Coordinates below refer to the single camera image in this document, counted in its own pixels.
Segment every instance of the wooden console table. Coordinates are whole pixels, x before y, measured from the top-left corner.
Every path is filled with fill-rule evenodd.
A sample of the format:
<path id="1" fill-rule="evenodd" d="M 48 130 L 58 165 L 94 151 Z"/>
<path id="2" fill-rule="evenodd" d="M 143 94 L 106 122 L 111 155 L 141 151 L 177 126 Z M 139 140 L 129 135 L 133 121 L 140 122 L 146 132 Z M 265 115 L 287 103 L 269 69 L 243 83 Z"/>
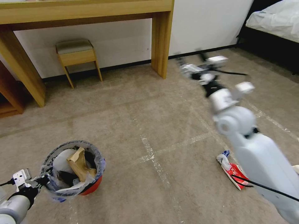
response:
<path id="1" fill-rule="evenodd" d="M 152 18 L 152 68 L 166 78 L 174 0 L 66 0 L 0 3 L 0 54 L 40 107 L 45 85 L 14 30 Z"/>

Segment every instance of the white bedsheet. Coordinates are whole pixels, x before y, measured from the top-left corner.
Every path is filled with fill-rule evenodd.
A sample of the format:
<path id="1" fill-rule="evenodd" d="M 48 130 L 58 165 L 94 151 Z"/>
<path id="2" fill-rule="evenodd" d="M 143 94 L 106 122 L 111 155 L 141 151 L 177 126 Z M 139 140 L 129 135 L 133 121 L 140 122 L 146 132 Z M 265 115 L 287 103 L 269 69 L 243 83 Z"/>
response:
<path id="1" fill-rule="evenodd" d="M 283 0 L 254 12 L 246 26 L 299 43 L 299 0 Z"/>

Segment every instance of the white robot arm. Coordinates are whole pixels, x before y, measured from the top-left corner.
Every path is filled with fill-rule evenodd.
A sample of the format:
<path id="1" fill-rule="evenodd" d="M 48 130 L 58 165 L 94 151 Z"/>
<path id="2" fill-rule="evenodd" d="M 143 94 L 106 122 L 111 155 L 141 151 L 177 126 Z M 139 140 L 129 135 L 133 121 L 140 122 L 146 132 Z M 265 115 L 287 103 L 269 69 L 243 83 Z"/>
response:
<path id="1" fill-rule="evenodd" d="M 217 82 L 211 71 L 217 71 L 226 60 L 222 56 L 208 58 L 203 67 L 186 64 L 182 59 L 179 63 L 185 76 L 198 80 L 204 87 L 216 127 L 232 143 L 236 159 L 247 177 L 268 187 L 255 186 L 257 192 L 273 203 L 287 222 L 298 224 L 299 176 L 275 142 L 258 131 L 255 115 L 249 109 L 237 106 L 242 96 L 254 89 L 252 84 L 240 83 L 231 93 Z"/>

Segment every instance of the gray cushion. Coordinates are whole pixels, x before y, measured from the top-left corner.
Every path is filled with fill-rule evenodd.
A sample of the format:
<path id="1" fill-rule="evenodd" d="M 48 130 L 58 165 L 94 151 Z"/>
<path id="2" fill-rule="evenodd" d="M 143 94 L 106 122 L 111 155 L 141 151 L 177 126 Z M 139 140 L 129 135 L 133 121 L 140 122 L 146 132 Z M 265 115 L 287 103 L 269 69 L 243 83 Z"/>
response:
<path id="1" fill-rule="evenodd" d="M 56 44 L 58 54 L 91 50 L 93 47 L 86 39 L 63 41 Z"/>

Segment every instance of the beige carpet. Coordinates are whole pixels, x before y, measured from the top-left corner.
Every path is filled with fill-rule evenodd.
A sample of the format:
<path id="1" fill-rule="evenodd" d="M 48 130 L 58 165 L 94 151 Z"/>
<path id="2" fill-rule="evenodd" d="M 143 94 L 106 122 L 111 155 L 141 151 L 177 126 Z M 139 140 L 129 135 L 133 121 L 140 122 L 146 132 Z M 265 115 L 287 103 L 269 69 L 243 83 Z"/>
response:
<path id="1" fill-rule="evenodd" d="M 210 53 L 229 58 L 225 70 L 247 72 L 256 90 L 242 105 L 257 116 L 292 164 L 299 164 L 299 79 L 239 49 Z M 186 57 L 200 64 L 197 56 Z M 243 191 L 216 156 L 230 148 L 216 132 L 209 102 L 174 60 L 162 80 L 150 65 L 102 73 L 75 82 L 47 83 L 44 108 L 32 101 L 24 114 L 0 119 L 0 182 L 22 168 L 37 175 L 59 144 L 82 139 L 107 161 L 96 192 L 55 203 L 43 190 L 29 210 L 30 224 L 246 223 L 285 221 L 254 189 Z M 233 87 L 243 77 L 221 75 Z M 10 194 L 14 187 L 5 186 Z"/>

